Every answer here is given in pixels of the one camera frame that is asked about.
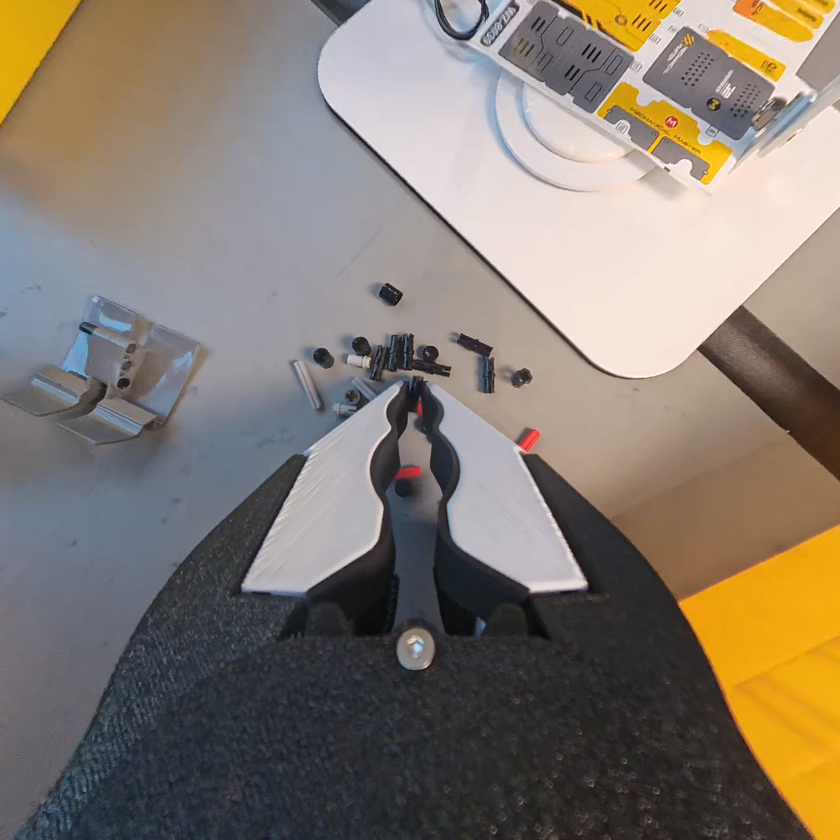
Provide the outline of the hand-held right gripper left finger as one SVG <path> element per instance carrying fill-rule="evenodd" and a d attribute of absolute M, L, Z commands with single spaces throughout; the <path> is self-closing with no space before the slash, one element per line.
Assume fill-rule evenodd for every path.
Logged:
<path fill-rule="evenodd" d="M 398 580 L 386 492 L 406 424 L 407 382 L 396 381 L 302 454 L 243 594 L 290 598 L 305 614 L 332 604 L 359 635 L 391 631 Z"/>

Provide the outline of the grey desk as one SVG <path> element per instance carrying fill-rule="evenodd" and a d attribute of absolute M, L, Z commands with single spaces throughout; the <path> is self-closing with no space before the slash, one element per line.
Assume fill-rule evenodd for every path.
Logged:
<path fill-rule="evenodd" d="M 2 838 L 173 571 L 337 424 L 291 368 L 411 331 L 682 598 L 838 524 L 838 481 L 701 353 L 585 362 L 336 119 L 312 2 L 85 2 L 2 127 L 2 392 L 101 295 L 199 342 L 171 421 L 91 446 L 2 403 Z"/>

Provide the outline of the yellow grey sticker sheet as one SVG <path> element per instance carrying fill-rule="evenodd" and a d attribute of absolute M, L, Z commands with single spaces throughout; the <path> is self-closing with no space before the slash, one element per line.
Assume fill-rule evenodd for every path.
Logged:
<path fill-rule="evenodd" d="M 523 83 L 710 191 L 838 102 L 799 76 L 838 2 L 505 2 L 467 41 Z"/>

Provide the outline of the white folding stand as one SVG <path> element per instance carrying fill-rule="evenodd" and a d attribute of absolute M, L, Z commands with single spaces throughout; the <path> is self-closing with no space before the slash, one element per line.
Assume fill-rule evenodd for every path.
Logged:
<path fill-rule="evenodd" d="M 570 192 L 515 162 L 498 73 L 420 2 L 369 2 L 318 60 L 331 110 L 596 368 L 673 370 L 838 209 L 838 111 L 712 194 L 646 174 Z"/>

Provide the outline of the pile of small toy parts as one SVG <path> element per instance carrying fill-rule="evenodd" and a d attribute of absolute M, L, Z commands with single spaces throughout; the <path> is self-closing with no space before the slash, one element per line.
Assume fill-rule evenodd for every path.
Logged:
<path fill-rule="evenodd" d="M 385 283 L 378 291 L 378 297 L 389 306 L 396 306 L 403 299 L 403 292 L 391 283 Z M 485 394 L 492 394 L 496 390 L 495 359 L 491 356 L 493 348 L 487 343 L 470 337 L 465 333 L 457 333 L 455 343 L 476 355 L 478 359 L 479 390 Z M 333 367 L 335 359 L 326 348 L 318 347 L 311 352 L 311 360 L 315 365 L 328 370 Z M 393 333 L 388 343 L 373 347 L 365 336 L 357 336 L 351 341 L 351 352 L 345 358 L 346 364 L 366 371 L 367 381 L 356 377 L 351 388 L 345 393 L 343 402 L 336 403 L 333 411 L 337 417 L 351 417 L 358 412 L 359 406 L 372 403 L 379 395 L 378 391 L 367 382 L 381 382 L 385 371 L 405 372 L 415 375 L 438 375 L 449 378 L 452 367 L 439 360 L 439 350 L 432 344 L 424 345 L 419 353 L 415 351 L 414 335 L 410 332 Z M 312 375 L 304 360 L 293 360 L 291 368 L 297 381 L 305 392 L 311 407 L 316 412 L 323 410 L 324 402 L 314 384 Z M 521 368 L 510 374 L 511 385 L 521 388 L 532 382 L 529 369 Z M 414 411 L 423 419 L 422 401 L 416 405 L 409 405 L 409 411 Z M 534 428 L 526 429 L 519 440 L 519 447 L 530 453 L 540 441 L 541 433 Z M 417 465 L 405 465 L 396 473 L 393 481 L 394 492 L 399 498 L 407 498 L 413 494 L 416 479 L 423 475 L 422 468 Z"/>

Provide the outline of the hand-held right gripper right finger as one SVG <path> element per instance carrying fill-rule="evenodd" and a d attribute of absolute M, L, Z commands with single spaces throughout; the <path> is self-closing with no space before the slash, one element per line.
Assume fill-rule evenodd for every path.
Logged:
<path fill-rule="evenodd" d="M 527 453 L 439 385 L 424 386 L 422 406 L 442 493 L 434 582 L 444 630 L 472 635 L 506 605 L 538 627 L 537 598 L 585 594 L 589 583 Z"/>

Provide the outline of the silver toy scoop part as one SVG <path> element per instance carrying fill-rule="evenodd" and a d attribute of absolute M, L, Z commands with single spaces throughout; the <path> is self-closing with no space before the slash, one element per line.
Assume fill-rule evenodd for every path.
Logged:
<path fill-rule="evenodd" d="M 116 445 L 168 423 L 203 346 L 106 298 L 91 297 L 59 365 L 41 367 L 2 401 L 90 445 Z"/>

